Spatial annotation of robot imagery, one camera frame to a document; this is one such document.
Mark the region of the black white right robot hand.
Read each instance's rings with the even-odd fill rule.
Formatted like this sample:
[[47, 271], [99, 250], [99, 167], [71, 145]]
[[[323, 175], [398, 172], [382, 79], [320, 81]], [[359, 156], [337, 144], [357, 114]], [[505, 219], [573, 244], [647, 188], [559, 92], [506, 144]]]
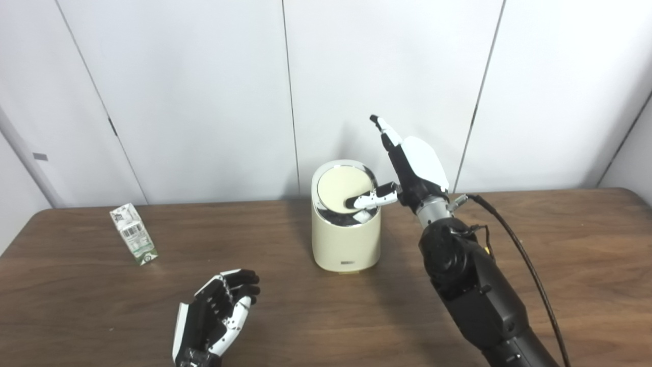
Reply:
[[449, 181], [433, 147], [414, 136], [401, 138], [383, 118], [369, 118], [379, 130], [398, 182], [388, 182], [344, 201], [347, 209], [361, 211], [399, 202], [417, 214], [430, 198], [447, 199]]

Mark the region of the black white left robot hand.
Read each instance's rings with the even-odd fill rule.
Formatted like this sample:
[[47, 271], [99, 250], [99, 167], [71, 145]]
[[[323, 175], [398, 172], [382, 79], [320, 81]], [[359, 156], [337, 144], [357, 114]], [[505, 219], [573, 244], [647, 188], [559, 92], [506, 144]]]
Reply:
[[180, 303], [172, 346], [176, 366], [221, 366], [260, 293], [253, 270], [218, 273]]

